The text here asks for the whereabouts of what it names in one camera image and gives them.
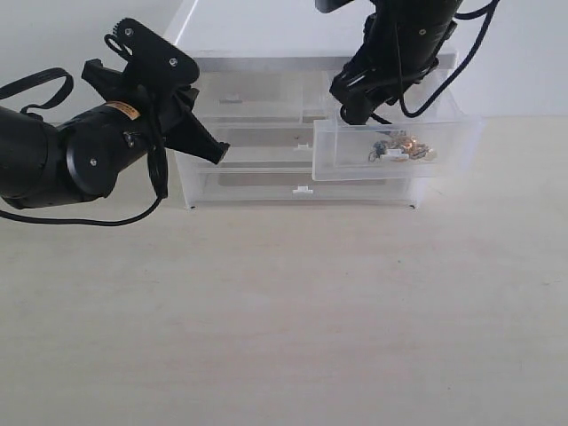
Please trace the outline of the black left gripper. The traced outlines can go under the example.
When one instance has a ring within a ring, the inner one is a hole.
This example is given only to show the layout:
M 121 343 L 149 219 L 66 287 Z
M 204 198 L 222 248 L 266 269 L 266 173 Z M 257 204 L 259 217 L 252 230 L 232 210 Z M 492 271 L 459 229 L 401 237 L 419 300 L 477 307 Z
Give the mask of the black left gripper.
M 192 84 L 200 76 L 189 57 L 133 57 L 124 70 L 105 67 L 101 60 L 85 62 L 82 79 L 104 100 L 122 101 L 145 118 L 154 119 L 165 146 L 182 154 L 219 164 L 230 145 L 216 140 L 191 112 L 196 99 Z

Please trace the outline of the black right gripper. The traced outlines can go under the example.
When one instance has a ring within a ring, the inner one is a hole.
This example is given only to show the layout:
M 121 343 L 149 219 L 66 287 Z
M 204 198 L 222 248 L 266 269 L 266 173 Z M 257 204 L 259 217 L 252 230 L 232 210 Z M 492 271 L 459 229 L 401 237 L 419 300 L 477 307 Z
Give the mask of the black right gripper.
M 357 51 L 332 78 L 329 92 L 342 105 L 344 122 L 363 125 L 375 119 L 380 105 L 396 101 L 438 66 L 436 52 Z

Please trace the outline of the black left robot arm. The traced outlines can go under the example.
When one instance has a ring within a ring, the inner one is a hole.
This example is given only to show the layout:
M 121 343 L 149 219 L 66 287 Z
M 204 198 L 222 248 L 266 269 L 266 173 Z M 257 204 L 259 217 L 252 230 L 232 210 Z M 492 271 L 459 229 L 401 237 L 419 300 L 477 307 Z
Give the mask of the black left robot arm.
M 175 60 L 131 57 L 122 71 L 87 61 L 82 78 L 103 102 L 60 125 L 37 114 L 37 104 L 2 108 L 2 200 L 15 209 L 96 201 L 141 159 L 163 200 L 169 150 L 220 163 L 229 144 L 216 140 L 193 113 L 200 69 L 190 58 Z

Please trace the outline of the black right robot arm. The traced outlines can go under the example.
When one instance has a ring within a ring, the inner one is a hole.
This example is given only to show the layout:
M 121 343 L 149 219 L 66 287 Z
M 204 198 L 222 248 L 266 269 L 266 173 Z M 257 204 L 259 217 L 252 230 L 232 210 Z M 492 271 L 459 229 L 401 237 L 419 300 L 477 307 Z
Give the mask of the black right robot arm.
M 331 83 L 350 125 L 362 125 L 383 104 L 393 105 L 438 66 L 460 1 L 375 1 L 363 43 Z

